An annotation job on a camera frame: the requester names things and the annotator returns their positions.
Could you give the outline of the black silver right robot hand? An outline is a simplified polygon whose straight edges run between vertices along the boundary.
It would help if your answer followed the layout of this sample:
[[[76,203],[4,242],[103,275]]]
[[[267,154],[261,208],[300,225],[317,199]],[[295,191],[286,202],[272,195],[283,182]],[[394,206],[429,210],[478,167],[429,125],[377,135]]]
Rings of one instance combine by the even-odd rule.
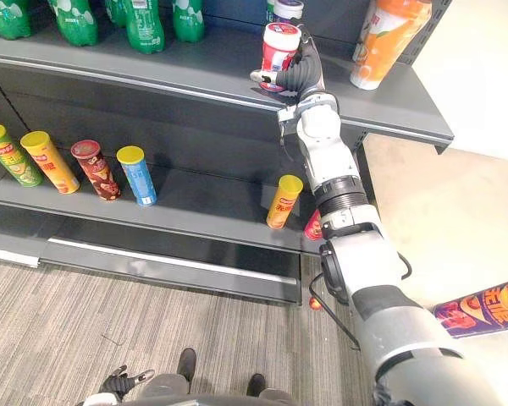
[[[250,80],[272,92],[295,92],[299,97],[324,91],[323,68],[312,35],[298,19],[266,25],[262,66]]]

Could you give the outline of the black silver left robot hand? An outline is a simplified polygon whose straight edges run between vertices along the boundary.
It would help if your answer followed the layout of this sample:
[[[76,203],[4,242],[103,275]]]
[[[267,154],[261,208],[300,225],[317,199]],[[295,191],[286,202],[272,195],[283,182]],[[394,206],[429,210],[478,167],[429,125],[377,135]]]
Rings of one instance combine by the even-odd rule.
[[[155,370],[149,369],[137,374],[135,376],[128,376],[127,365],[121,365],[114,370],[102,383],[99,392],[108,392],[116,396],[119,401],[124,399],[124,396],[129,393],[134,387],[150,381],[154,375]]]

